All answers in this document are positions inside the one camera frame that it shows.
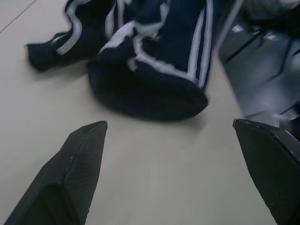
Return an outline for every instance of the dark fabric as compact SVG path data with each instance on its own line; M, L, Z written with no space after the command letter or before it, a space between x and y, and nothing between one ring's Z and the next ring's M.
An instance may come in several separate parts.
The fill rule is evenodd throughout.
M207 105L204 93L193 83L177 77L141 76L126 64L99 67L89 63L90 86L106 106L147 120L184 120Z
M29 60L46 70L92 58L91 89L105 105L143 119L187 119L208 105L217 9L215 0L69 0L71 30L28 45Z
M66 16L72 24L68 32L56 34L46 43L27 44L29 61L36 69L44 71L56 65L89 59L97 55L100 48L107 42L105 18L111 8L112 0L92 0L75 8L75 16L81 23L79 27L82 27L80 38L66 53L58 52L58 49L74 34L74 18L70 17L69 10L75 2L81 1L69 0L65 7Z

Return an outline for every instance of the clothing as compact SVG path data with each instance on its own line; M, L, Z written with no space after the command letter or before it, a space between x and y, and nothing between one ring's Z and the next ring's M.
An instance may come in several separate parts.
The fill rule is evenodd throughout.
M71 29L46 43L27 44L30 63L44 71L96 56L107 42L104 27L111 6L112 0L69 0L65 14Z
M152 120L182 120L206 108L205 88L218 20L214 0L114 0L109 2L110 10L100 13L106 12L105 19L96 25L70 13L77 1L70 0L66 6L72 21L69 32L76 33L77 19L82 24L77 42L63 54L60 50L71 34L60 38L59 44L48 45L71 60L98 53L88 68L91 88L102 103ZM86 1L75 3L75 15L78 9L88 8Z

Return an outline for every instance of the white stripe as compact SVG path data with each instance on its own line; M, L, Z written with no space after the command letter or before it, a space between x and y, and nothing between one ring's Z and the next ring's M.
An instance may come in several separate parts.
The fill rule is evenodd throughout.
M114 9L116 7L116 4L114 4L112 10L109 12L105 19L105 36L107 39L110 39L113 36L113 28L114 28Z
M118 26L124 26L124 0L117 0L118 3Z
M173 65L165 63L163 61L156 60L155 58L149 56L147 53L145 53L142 49L141 45L142 36L138 35L134 38L134 47L135 47L135 53L136 58L135 60L144 62L150 66L152 66L156 71L168 74L168 75L174 75L178 76L187 80L190 80L189 77L187 77L187 73L177 70Z
M211 38L212 38L212 20L213 20L213 0L207 0L207 11L206 11L206 24L204 33L204 48L201 58L201 68L199 76L199 87L203 87L205 78L208 71L210 51L211 51Z
M128 22L113 35L113 37L101 48L101 53L106 48L117 48L125 39L126 36L133 34L135 22Z
M162 26L164 25L165 20L169 13L169 9L170 8L165 3L161 4L160 5L161 22L151 23L149 25L141 25L140 23L136 22L135 28L137 32L147 37L152 37L152 38L155 37L158 30L161 29Z
M127 60L127 65L128 65L128 68L134 72L136 70L136 64L135 64L135 58L130 58Z
M62 37L64 37L66 34L64 35L61 35L61 36L58 36L57 38L55 38L53 41L52 41L52 45L55 44L55 42L57 42L59 39L61 39Z
M188 68L187 68L187 76L189 77L189 79L196 79L203 19L204 19L204 9L200 13L196 25L196 29L193 35L193 41L191 46L191 52L188 59Z
M82 24L80 20L75 15L76 9L80 5L88 3L90 0L74 0L67 9L67 15L69 16L71 23L73 25L73 32L70 39L63 44L56 52L60 55L67 53L79 40L81 33L83 31Z

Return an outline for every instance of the beige floor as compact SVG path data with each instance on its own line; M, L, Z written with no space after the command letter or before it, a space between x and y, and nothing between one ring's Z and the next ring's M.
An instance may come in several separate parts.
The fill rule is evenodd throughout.
M32 1L0 1L0 28ZM115 114L92 98L84 63L38 74L23 45L68 27L65 0L37 0L0 34L0 224L70 132L108 121L87 225L274 225L232 128L240 117L215 60L210 106L173 124Z

